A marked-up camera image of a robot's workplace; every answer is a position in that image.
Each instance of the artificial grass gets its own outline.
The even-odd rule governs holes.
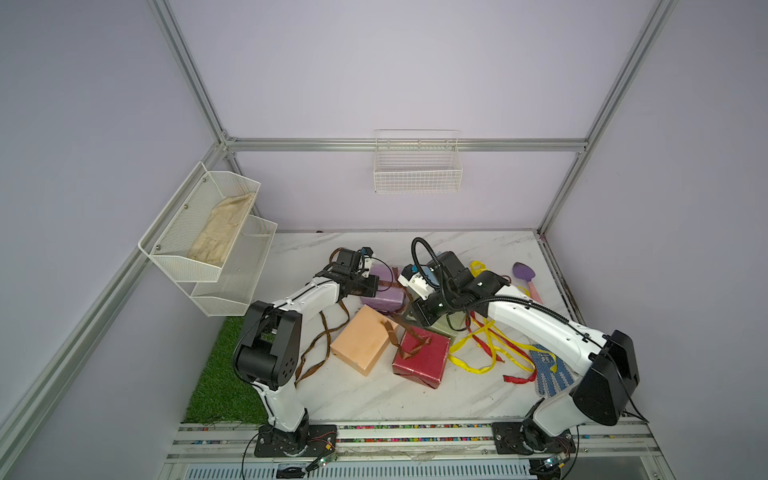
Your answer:
[[[245,422],[261,424],[266,412],[253,387],[232,371],[232,352],[240,339],[242,317],[227,317],[216,338],[197,388],[187,407],[186,423]]]

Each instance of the wire mesh basket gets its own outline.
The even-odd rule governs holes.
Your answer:
[[[242,316],[253,302],[277,223],[248,215],[219,281],[198,283],[190,298],[208,316]]]
[[[227,197],[259,191],[260,183],[250,178],[227,171],[205,170],[203,176],[197,181],[192,193],[187,197],[173,220],[170,221],[160,239],[149,252],[152,260],[174,282],[216,282],[224,267],[230,259],[230,253],[234,245],[223,256],[223,265],[217,266],[187,258],[187,253],[192,243],[203,231],[210,212],[222,200]],[[248,210],[253,208],[256,196],[248,205]],[[243,228],[242,222],[237,230],[237,236]]]
[[[232,172],[209,171],[202,164],[190,175],[195,172],[202,172],[200,179],[168,226],[154,242],[154,226],[150,227],[139,241],[139,248],[206,315],[241,316],[253,302],[277,223],[247,214],[237,224],[234,241],[223,253],[221,265],[188,258],[211,211],[225,198],[252,193],[247,204],[251,211],[260,186],[257,181]]]
[[[458,192],[462,183],[458,131],[376,131],[373,183],[378,194]]]

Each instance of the white marble surface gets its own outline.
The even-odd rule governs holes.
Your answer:
[[[274,301],[296,292],[326,264],[337,247],[357,250],[371,247],[376,257],[390,266],[411,263],[413,237],[425,238],[436,251],[453,251],[465,264],[480,260],[494,272],[511,276],[512,264],[523,262],[535,272],[534,285],[545,305],[566,315],[568,311],[555,285],[533,233],[500,232],[355,232],[355,233],[278,233],[267,258],[256,298]],[[419,258],[428,254],[421,247]],[[513,283],[525,282],[513,277]],[[344,300],[354,314],[361,304],[358,297]],[[341,307],[324,310],[328,324],[337,326],[346,320]],[[528,343],[520,333],[508,327],[501,330],[510,338]],[[302,351],[322,331],[320,317],[304,319]],[[307,356],[308,368],[325,356],[324,340]],[[448,362],[442,384],[430,389],[392,374],[395,347],[389,346],[373,371],[362,376],[331,355],[326,365],[298,386],[301,401],[317,420],[393,420],[393,419],[478,419],[523,416],[538,400],[535,384],[517,386],[506,383],[502,375],[526,376],[526,372],[507,361],[484,375],[474,375]],[[471,366],[490,363],[490,357],[469,342],[457,353]]]

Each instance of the red gift box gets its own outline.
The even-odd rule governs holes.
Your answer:
[[[429,338],[429,343],[407,359],[402,358],[400,351],[395,354],[392,361],[392,371],[395,375],[404,376],[409,380],[436,389],[442,381],[442,373],[445,371],[445,362],[448,361],[448,349],[451,347],[451,339],[439,333],[413,327],[413,330],[422,337],[416,339],[406,332],[400,344],[401,350],[412,352],[418,345],[424,343],[423,339]]]

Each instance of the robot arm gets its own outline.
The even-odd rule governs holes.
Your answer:
[[[418,243],[432,257],[425,266],[416,258]],[[547,347],[581,377],[528,413],[520,434],[530,450],[543,451],[555,437],[587,420],[616,425],[640,381],[629,336],[618,330],[608,336],[573,322],[489,270],[474,277],[453,252],[435,255],[421,238],[413,240],[411,251],[414,264],[398,280],[421,298],[406,311],[406,321],[426,328],[446,313],[475,310]]]
[[[310,429],[292,381],[303,319],[313,318],[347,295],[375,296],[379,284],[376,275],[369,275],[373,255],[369,247],[342,248],[338,254],[293,295],[273,303],[252,303],[232,355],[235,373],[258,391],[267,412],[269,425],[261,432],[262,440],[287,455],[303,450]]]

